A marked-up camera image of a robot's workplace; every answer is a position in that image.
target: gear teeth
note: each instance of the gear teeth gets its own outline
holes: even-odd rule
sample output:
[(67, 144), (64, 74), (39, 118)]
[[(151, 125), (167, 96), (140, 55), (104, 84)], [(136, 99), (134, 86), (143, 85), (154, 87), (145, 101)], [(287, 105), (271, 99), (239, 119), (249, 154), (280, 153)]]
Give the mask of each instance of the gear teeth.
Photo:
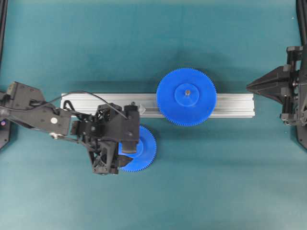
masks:
[[(193, 69), (193, 68), (178, 68), (178, 69), (175, 69), (175, 70), (171, 71), (171, 72), (168, 73), (167, 75), (172, 74), (173, 72), (178, 71), (178, 70), (182, 70), (182, 69), (189, 69), (189, 70), (192, 70), (192, 71), (197, 71), (197, 72), (199, 72), (200, 74), (205, 75), (205, 76), (207, 77), (207, 79), (210, 81), (210, 83), (212, 84), (212, 86), (213, 86), (213, 88), (214, 88), (214, 91), (215, 91), (215, 93), (216, 93), (216, 87), (215, 87), (213, 81), (212, 81), (206, 74), (204, 74), (203, 72), (199, 71), (198, 69)], [(158, 94), (160, 93), (160, 90), (161, 90), (159, 86), (160, 86), (160, 84), (161, 84), (162, 82), (164, 82), (165, 80), (166, 80), (166, 78), (164, 77), (163, 79), (161, 79), (160, 83), (158, 84), (158, 88), (157, 88), (157, 92), (156, 92), (157, 97), (158, 97)], [(158, 106), (160, 112), (164, 115), (164, 117), (165, 117), (169, 122), (171, 122), (171, 123), (173, 123), (173, 124), (175, 124), (175, 125), (177, 125), (177, 126), (183, 126), (183, 127), (196, 126), (196, 125), (199, 125), (199, 124), (203, 123), (204, 121), (206, 121), (206, 120), (210, 117), (210, 115), (211, 115), (211, 114), (209, 114), (208, 116), (205, 116), (203, 119), (201, 119), (200, 121), (197, 121), (197, 122), (182, 123), (182, 122), (179, 122), (179, 121), (176, 121), (176, 120), (170, 118), (170, 117), (164, 112), (164, 110), (162, 109), (162, 107), (161, 107), (161, 105), (159, 104), (158, 100), (156, 100), (156, 102), (157, 102), (157, 106)]]
[(122, 168), (120, 168), (122, 171), (131, 172), (131, 173), (136, 173), (136, 172), (142, 171), (142, 170), (148, 168), (148, 166), (153, 163), (153, 161), (154, 161), (154, 159), (156, 157), (156, 154), (157, 154), (157, 143), (156, 143), (156, 140), (155, 140), (153, 134), (151, 133), (151, 131), (149, 131), (144, 126), (140, 126), (140, 129), (141, 128), (145, 129), (148, 132), (148, 134), (152, 137), (151, 141), (153, 141), (153, 143), (154, 143), (154, 155), (151, 157), (150, 161), (145, 166), (143, 166), (141, 168), (138, 168), (138, 169), (135, 169), (135, 170), (130, 170), (130, 169), (126, 169), (125, 167), (122, 167)]

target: teal mat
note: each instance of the teal mat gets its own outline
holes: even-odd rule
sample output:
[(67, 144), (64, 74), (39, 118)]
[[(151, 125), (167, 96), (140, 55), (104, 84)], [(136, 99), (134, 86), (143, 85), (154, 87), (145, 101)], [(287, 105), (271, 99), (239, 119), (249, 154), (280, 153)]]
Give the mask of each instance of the teal mat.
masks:
[[(192, 67), (219, 93), (246, 92), (297, 45), (294, 0), (10, 0), (0, 89), (155, 92)], [(14, 126), (0, 152), (0, 229), (305, 230), (306, 151), (281, 106), (255, 100), (253, 119), (142, 119), (156, 160), (117, 176), (93, 174), (81, 145)]]

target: aluminum rail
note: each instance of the aluminum rail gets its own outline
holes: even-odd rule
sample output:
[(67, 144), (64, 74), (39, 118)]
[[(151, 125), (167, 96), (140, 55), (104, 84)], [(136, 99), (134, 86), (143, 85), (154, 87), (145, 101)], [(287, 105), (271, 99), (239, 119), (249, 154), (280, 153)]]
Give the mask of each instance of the aluminum rail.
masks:
[[(139, 106), (140, 116), (147, 118), (163, 118), (160, 113), (155, 93), (95, 93), (108, 103), (125, 106), (135, 102)], [(99, 105), (104, 104), (101, 100), (85, 94), (74, 93), (61, 100), (61, 108), (65, 100), (70, 100), (76, 111), (85, 114), (95, 114)], [(252, 93), (218, 93), (217, 103), (210, 117), (232, 118), (255, 116), (255, 104)]]

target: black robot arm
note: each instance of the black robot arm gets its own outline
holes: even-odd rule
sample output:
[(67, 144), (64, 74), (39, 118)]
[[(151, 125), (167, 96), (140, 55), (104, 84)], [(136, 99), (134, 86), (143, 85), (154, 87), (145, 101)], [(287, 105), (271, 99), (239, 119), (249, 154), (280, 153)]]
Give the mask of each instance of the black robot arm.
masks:
[[(72, 116), (77, 120), (71, 126)], [(119, 142), (124, 153), (135, 153), (139, 141), (140, 115), (138, 107), (133, 104), (125, 106), (122, 111), (120, 106), (106, 103), (98, 106), (95, 115), (88, 115), (76, 112), (69, 101), (64, 103), (64, 109), (56, 108), (46, 102), (39, 89), (18, 82), (0, 94), (0, 119), (4, 122), (2, 124), (11, 121), (25, 128), (47, 132), (54, 139), (84, 145), (93, 172), (102, 175), (117, 174), (119, 167), (132, 160), (118, 154)], [(75, 138), (68, 138), (69, 133)]]

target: blue gear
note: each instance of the blue gear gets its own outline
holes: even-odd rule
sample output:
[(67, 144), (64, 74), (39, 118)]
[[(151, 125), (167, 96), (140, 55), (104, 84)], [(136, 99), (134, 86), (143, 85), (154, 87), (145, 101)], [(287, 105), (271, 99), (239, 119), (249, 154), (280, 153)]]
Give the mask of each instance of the blue gear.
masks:
[(122, 170), (127, 172), (138, 172), (147, 168), (154, 161), (157, 152), (157, 144), (152, 133), (143, 126), (140, 126), (140, 140), (136, 150), (136, 153), (133, 154), (123, 153), (121, 143), (119, 143), (119, 155), (133, 158), (130, 163), (121, 167)]
[(170, 122), (195, 126), (208, 119), (216, 104), (216, 90), (206, 74), (177, 69), (167, 74), (157, 89), (157, 105)]

